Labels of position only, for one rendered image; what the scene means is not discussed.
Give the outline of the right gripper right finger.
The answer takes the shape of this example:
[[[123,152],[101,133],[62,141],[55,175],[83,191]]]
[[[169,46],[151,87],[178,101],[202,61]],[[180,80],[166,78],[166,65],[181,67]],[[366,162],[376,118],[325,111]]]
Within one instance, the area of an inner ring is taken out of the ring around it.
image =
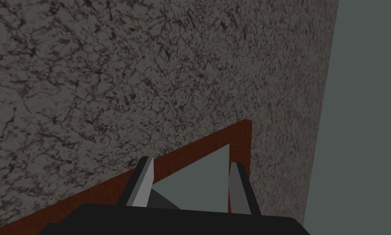
[[[232,213],[261,215],[247,171],[240,162],[231,163],[228,189]]]

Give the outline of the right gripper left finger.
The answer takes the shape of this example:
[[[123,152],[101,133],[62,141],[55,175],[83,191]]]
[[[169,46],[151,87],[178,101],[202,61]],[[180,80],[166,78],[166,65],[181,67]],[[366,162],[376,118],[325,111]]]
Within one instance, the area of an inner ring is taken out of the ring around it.
[[[134,168],[116,205],[146,207],[153,182],[154,159],[144,156]]]

